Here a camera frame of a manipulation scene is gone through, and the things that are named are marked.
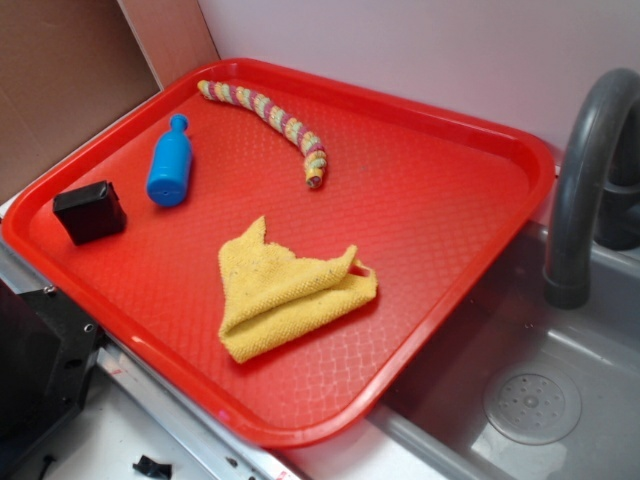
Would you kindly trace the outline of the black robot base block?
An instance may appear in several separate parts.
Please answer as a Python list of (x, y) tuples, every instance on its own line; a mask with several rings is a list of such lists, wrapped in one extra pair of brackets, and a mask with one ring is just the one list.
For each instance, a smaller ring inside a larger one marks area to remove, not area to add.
[(84, 408), (101, 327), (52, 287), (1, 285), (1, 476)]

